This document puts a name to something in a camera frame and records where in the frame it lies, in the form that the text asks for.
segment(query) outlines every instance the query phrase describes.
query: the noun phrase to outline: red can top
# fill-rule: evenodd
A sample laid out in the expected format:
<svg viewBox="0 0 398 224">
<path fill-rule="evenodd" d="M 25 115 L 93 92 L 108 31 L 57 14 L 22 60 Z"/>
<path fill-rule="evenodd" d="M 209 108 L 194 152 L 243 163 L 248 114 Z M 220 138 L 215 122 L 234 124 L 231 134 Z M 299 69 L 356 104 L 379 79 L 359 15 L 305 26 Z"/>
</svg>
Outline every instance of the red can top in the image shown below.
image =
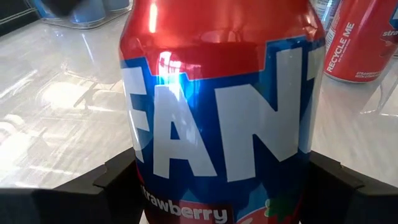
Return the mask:
<svg viewBox="0 0 398 224">
<path fill-rule="evenodd" d="M 190 78 L 222 77 L 264 69 L 267 41 L 323 33 L 308 0 L 137 0 L 121 58 L 145 56 L 157 73 L 159 54 L 169 51 L 174 60 L 201 65 L 200 74 L 181 66 Z"/>
</svg>

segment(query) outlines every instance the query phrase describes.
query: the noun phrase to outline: blue object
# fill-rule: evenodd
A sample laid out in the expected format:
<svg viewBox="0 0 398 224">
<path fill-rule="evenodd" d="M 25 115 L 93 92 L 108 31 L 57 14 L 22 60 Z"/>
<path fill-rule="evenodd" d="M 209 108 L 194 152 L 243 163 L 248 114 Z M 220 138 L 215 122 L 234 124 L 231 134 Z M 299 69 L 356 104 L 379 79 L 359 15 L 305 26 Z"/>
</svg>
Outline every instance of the blue object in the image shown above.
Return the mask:
<svg viewBox="0 0 398 224">
<path fill-rule="evenodd" d="M 39 12 L 40 16 L 44 19 L 58 19 L 49 8 L 47 8 L 41 0 L 34 0 L 33 1 L 37 11 Z"/>
<path fill-rule="evenodd" d="M 100 0 L 83 1 L 72 13 L 70 22 L 89 24 L 105 18 L 104 4 Z"/>
<path fill-rule="evenodd" d="M 118 11 L 129 7 L 129 0 L 103 0 L 107 11 Z"/>
</svg>

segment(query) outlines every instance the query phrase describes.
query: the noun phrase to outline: white marble surface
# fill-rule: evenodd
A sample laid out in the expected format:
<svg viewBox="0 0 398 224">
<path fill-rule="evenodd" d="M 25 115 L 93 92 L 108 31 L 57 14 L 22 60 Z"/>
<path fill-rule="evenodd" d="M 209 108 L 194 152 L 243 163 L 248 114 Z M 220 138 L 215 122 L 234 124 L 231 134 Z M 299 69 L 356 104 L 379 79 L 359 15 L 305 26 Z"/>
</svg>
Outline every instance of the white marble surface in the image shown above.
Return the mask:
<svg viewBox="0 0 398 224">
<path fill-rule="evenodd" d="M 35 22 L 0 37 L 0 187 L 63 184 L 132 144 L 118 42 Z M 398 186 L 398 63 L 360 85 L 323 78 L 314 150 Z"/>
</svg>

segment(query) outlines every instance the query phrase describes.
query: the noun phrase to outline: red soda can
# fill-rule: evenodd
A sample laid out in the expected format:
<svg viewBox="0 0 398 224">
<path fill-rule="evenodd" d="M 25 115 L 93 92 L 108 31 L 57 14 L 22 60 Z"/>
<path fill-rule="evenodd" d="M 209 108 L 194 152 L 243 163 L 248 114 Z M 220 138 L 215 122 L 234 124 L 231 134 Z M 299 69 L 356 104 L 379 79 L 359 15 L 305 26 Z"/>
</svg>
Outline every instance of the red soda can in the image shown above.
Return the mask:
<svg viewBox="0 0 398 224">
<path fill-rule="evenodd" d="M 396 0 L 344 0 L 326 36 L 324 73 L 346 82 L 375 80 L 398 47 Z"/>
<path fill-rule="evenodd" d="M 298 223 L 325 54 L 308 0 L 136 0 L 120 50 L 150 224 Z"/>
</svg>

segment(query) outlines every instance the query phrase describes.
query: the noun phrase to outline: aluminum can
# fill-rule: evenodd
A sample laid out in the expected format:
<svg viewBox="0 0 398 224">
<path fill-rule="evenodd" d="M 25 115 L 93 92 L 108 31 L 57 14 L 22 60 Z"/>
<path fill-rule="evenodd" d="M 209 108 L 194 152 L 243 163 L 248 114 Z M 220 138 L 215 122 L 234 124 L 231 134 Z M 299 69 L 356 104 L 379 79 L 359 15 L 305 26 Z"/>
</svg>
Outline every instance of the aluminum can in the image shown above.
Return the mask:
<svg viewBox="0 0 398 224">
<path fill-rule="evenodd" d="M 298 223 L 324 35 L 308 0 L 136 1 L 120 53 L 150 224 Z"/>
<path fill-rule="evenodd" d="M 398 46 L 396 0 L 344 0 L 326 37 L 324 73 L 347 82 L 370 82 Z"/>
<path fill-rule="evenodd" d="M 327 33 L 341 0 L 314 0 L 313 7 Z"/>
</svg>

